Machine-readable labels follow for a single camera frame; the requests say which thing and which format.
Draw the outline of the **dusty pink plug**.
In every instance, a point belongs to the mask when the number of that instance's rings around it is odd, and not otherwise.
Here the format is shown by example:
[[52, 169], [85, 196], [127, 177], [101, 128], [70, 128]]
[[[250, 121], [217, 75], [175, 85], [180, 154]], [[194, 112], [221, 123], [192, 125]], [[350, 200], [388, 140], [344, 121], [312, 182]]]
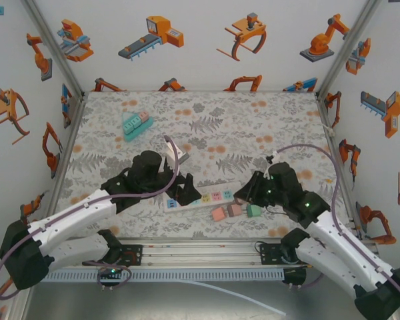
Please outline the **dusty pink plug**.
[[238, 217], [246, 213], [246, 205], [238, 205], [236, 203], [229, 204], [227, 206], [227, 212], [229, 217]]

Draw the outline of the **small black controller box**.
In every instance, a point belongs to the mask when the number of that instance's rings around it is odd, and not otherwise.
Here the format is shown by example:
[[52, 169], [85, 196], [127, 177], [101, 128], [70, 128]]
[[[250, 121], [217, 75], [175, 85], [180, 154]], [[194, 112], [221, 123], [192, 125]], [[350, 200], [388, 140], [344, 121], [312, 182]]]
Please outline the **small black controller box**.
[[122, 282], [122, 270], [116, 268], [100, 268], [98, 279], [100, 284], [104, 286], [118, 285]]
[[282, 282], [289, 286], [300, 286], [303, 285], [307, 278], [306, 268], [284, 268], [283, 270], [284, 280]]

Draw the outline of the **aluminium frame leg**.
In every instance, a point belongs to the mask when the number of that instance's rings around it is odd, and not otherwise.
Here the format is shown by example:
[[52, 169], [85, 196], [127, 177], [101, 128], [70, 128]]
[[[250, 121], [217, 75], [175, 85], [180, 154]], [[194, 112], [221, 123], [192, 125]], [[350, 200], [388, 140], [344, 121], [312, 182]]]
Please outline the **aluminium frame leg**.
[[25, 320], [29, 309], [33, 289], [20, 291], [14, 298], [5, 320]]

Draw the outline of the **white power strip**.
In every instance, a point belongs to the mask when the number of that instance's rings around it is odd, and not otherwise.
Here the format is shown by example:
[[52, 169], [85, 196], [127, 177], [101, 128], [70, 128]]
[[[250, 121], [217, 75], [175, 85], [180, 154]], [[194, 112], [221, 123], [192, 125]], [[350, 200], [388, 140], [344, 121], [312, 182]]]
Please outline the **white power strip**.
[[201, 202], [199, 204], [188, 204], [188, 205], [180, 205], [174, 199], [166, 199], [163, 198], [164, 204], [164, 212], [177, 212], [177, 211], [184, 211], [184, 210], [191, 210], [191, 209], [200, 209], [203, 207], [210, 207], [210, 206], [217, 206], [222, 204], [231, 203], [235, 200], [233, 196], [233, 192], [230, 189], [216, 191], [216, 192], [204, 192], [201, 194], [202, 197], [200, 198]]

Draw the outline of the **teal power strip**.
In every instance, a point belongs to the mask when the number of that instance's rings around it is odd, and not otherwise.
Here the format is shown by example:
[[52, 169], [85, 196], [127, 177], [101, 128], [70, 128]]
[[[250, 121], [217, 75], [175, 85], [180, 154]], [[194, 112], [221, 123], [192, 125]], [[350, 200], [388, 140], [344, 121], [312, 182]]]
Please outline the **teal power strip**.
[[[130, 121], [132, 117], [138, 116], [139, 113], [130, 113], [130, 112], [123, 112], [122, 114], [122, 126], [124, 122]], [[148, 130], [153, 125], [153, 118], [149, 116], [149, 120], [145, 123], [142, 123], [138, 128], [134, 129], [130, 134], [126, 135], [123, 133], [124, 140], [126, 142], [131, 142], [146, 130]]]

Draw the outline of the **white plastic tube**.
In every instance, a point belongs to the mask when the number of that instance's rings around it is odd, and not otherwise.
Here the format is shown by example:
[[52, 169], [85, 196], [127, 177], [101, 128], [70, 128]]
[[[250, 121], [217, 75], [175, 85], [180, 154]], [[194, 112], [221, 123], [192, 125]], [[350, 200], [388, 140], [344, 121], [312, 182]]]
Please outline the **white plastic tube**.
[[280, 316], [284, 316], [285, 317], [287, 315], [286, 312], [281, 311], [279, 309], [276, 309], [276, 308], [274, 308], [274, 307], [272, 307], [270, 305], [262, 303], [262, 302], [260, 302], [258, 300], [255, 300], [255, 299], [251, 298], [251, 297], [248, 297], [246, 295], [243, 295], [243, 294], [240, 294], [240, 293], [236, 293], [234, 291], [230, 291], [230, 290], [227, 290], [227, 289], [215, 286], [215, 285], [210, 285], [210, 284], [207, 284], [207, 283], [201, 283], [201, 282], [197, 282], [197, 281], [188, 281], [188, 280], [176, 280], [174, 282], [175, 283], [183, 283], [183, 284], [187, 284], [187, 285], [194, 285], [194, 286], [198, 286], [198, 287], [204, 287], [204, 288], [208, 288], [208, 289], [211, 289], [211, 290], [219, 291], [221, 293], [224, 293], [224, 294], [227, 294], [227, 295], [231, 295], [233, 297], [237, 297], [237, 298], [240, 298], [242, 300], [245, 300], [245, 301], [248, 301], [250, 303], [253, 303], [253, 304], [255, 304], [255, 305], [259, 306], [259, 307], [267, 309], [268, 311], [277, 313]]

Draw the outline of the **floral table mat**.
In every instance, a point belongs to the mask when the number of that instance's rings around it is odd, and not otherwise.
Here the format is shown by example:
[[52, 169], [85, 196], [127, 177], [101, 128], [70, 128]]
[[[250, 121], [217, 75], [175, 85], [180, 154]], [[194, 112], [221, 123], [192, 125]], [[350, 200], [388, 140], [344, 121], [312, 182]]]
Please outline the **floral table mat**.
[[[123, 112], [147, 111], [153, 125], [126, 142]], [[267, 168], [266, 156], [281, 149], [299, 182], [335, 205], [350, 225], [314, 94], [237, 92], [90, 93], [57, 204], [63, 210], [92, 194], [131, 165], [144, 150], [164, 153], [168, 135], [189, 158], [182, 173], [194, 185], [238, 189], [254, 171]]]

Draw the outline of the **aluminium front rail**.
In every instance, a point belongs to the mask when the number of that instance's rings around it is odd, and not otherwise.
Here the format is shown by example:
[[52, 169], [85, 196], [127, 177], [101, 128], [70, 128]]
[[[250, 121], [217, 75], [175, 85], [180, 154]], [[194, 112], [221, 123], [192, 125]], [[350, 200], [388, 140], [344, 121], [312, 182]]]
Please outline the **aluminium front rail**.
[[143, 246], [144, 269], [257, 268], [261, 241], [281, 242], [280, 238], [120, 238], [124, 245]]

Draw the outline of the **aluminium frame post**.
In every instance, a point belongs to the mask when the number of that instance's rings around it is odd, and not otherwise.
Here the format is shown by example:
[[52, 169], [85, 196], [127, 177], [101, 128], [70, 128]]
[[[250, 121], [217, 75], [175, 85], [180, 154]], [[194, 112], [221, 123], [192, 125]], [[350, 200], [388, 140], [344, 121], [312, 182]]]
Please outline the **aluminium frame post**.
[[350, 29], [346, 40], [344, 40], [344, 44], [339, 50], [339, 53], [337, 54], [333, 64], [330, 67], [330, 70], [327, 72], [318, 90], [318, 100], [323, 100], [328, 94], [332, 84], [336, 80], [339, 72], [344, 67], [346, 60], [348, 60], [352, 50], [354, 49], [354, 46], [359, 41], [360, 36], [364, 32], [366, 26], [369, 24], [370, 20], [382, 2], [383, 0], [367, 0], [364, 4], [353, 24], [353, 27]]
[[84, 97], [84, 90], [82, 89], [79, 81], [77, 80], [74, 72], [71, 70], [64, 54], [59, 48], [59, 44], [55, 39], [52, 30], [44, 18], [40, 8], [38, 7], [35, 0], [20, 0], [24, 6], [25, 11], [30, 17], [30, 20], [39, 32], [43, 42], [51, 52], [52, 58], [60, 68], [64, 78], [67, 80], [69, 86], [72, 88], [73, 93], [82, 100]]

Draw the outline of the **aluminium side rail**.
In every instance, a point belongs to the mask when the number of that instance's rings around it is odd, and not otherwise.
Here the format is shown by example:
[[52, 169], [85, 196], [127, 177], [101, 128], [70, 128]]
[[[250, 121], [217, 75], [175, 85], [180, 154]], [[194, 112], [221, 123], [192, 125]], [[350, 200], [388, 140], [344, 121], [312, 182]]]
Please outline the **aluminium side rail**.
[[65, 174], [69, 166], [71, 154], [73, 153], [75, 139], [81, 125], [85, 107], [83, 95], [74, 97], [68, 90], [64, 90], [64, 86], [60, 104], [63, 133], [67, 133], [67, 139], [63, 145], [60, 136], [57, 134], [56, 130], [54, 130], [52, 124], [46, 122], [46, 130], [42, 140], [42, 148], [46, 155], [47, 165], [51, 170], [51, 178], [54, 182], [50, 200], [43, 217], [51, 217], [57, 210]]
[[347, 216], [349, 217], [350, 220], [350, 226], [354, 232], [354, 234], [360, 239], [364, 239], [364, 232], [361, 227], [361, 221], [359, 219], [359, 216], [357, 214], [357, 210], [355, 207], [355, 202], [353, 198], [353, 192], [351, 191], [351, 182], [349, 182], [345, 176], [345, 167], [344, 164], [342, 164], [342, 160], [339, 154], [339, 140], [336, 138], [336, 133], [331, 127], [332, 123], [329, 120], [328, 117], [328, 112], [326, 105], [324, 103], [324, 100], [318, 100], [316, 95], [316, 100], [317, 100], [317, 106], [319, 110], [319, 114], [321, 117], [321, 124], [324, 126], [325, 134], [327, 137], [327, 142], [329, 144], [330, 152], [333, 158], [335, 159], [337, 163], [337, 169], [336, 172], [339, 175], [339, 189], [341, 190], [341, 194], [343, 196], [345, 208], [347, 211]]

